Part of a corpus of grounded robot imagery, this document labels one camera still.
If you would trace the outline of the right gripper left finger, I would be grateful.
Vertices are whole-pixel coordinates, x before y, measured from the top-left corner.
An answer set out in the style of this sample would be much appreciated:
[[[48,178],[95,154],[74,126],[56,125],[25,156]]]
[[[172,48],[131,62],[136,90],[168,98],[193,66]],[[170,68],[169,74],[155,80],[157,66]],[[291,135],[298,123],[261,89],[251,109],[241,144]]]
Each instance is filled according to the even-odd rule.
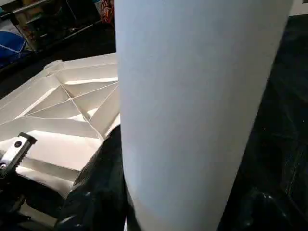
[[[122,231],[127,207],[121,126],[116,126],[76,178],[55,229]]]

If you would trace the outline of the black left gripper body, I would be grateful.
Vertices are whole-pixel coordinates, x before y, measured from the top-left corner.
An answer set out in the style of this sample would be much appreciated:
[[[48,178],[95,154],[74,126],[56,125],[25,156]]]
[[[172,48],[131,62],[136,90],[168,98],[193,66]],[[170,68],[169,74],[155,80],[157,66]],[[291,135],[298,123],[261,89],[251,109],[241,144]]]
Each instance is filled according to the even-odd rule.
[[[18,214],[25,200],[23,194],[25,179],[16,172],[16,169],[36,142],[36,138],[21,132],[0,158],[0,225],[2,227],[14,226],[28,219]]]

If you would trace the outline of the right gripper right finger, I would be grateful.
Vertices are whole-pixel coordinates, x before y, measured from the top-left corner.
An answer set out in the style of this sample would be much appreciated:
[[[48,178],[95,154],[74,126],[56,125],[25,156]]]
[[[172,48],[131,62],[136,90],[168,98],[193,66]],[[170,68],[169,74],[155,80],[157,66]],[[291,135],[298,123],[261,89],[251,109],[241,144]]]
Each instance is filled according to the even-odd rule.
[[[222,231],[306,231],[308,221],[287,198],[257,189],[230,198],[220,222]]]

